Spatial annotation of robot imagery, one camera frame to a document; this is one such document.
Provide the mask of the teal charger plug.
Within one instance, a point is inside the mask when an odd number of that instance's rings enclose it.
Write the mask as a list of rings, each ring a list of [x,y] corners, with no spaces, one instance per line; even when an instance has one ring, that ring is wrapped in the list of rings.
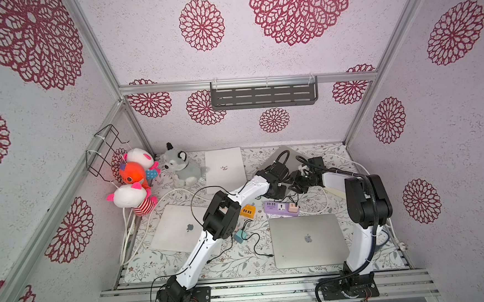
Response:
[[[238,242],[239,244],[242,244],[249,238],[249,235],[247,235],[243,230],[238,230],[234,236],[233,239]]]

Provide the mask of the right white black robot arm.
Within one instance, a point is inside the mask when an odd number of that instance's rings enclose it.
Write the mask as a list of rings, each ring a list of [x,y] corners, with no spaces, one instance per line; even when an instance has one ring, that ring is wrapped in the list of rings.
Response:
[[[324,189],[329,187],[327,176],[336,174],[344,177],[348,215],[354,223],[352,246],[343,269],[337,277],[319,280],[314,290],[316,300],[323,302],[326,293],[336,294],[338,291],[341,296],[351,299],[378,296],[372,261],[377,234],[393,213],[381,178],[375,174],[364,175],[336,167],[327,168],[321,157],[305,159],[301,156],[296,160],[306,168],[292,173],[292,184],[298,193],[313,186]]]

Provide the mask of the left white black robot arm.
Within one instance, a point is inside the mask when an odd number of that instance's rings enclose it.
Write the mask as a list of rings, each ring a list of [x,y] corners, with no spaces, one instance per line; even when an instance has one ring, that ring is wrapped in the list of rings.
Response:
[[[259,170],[241,188],[230,192],[220,190],[214,194],[203,216],[198,242],[181,270],[168,277],[160,290],[166,301],[161,302],[192,302],[192,291],[203,268],[221,242],[233,234],[242,208],[257,197],[274,200],[283,198],[287,189],[283,182],[288,177],[288,172],[285,164],[274,161],[265,169]]]

